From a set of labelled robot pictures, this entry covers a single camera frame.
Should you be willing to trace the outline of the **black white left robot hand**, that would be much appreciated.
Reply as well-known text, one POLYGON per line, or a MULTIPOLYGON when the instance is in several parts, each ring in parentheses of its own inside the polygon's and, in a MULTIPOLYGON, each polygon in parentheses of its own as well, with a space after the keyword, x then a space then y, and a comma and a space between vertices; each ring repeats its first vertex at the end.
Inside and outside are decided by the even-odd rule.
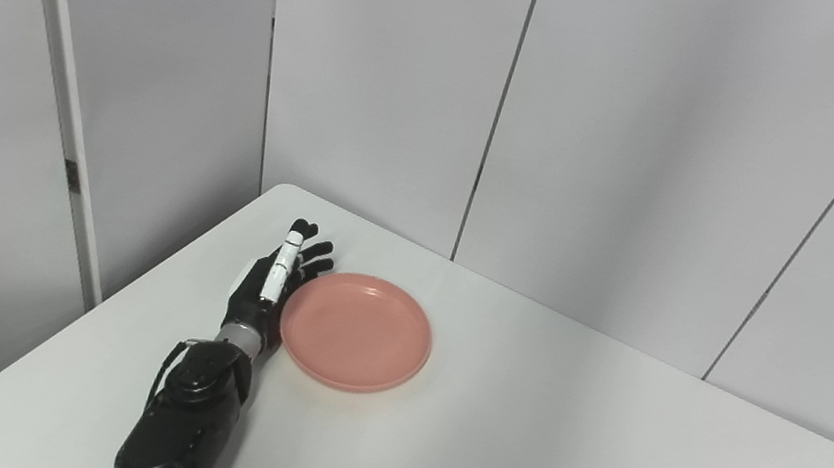
POLYGON ((240 347, 251 359, 277 348, 289 298, 305 283, 334 269, 334 244, 312 243, 317 235, 317 223, 299 218, 276 250, 253 260, 227 300, 219 340, 240 347))

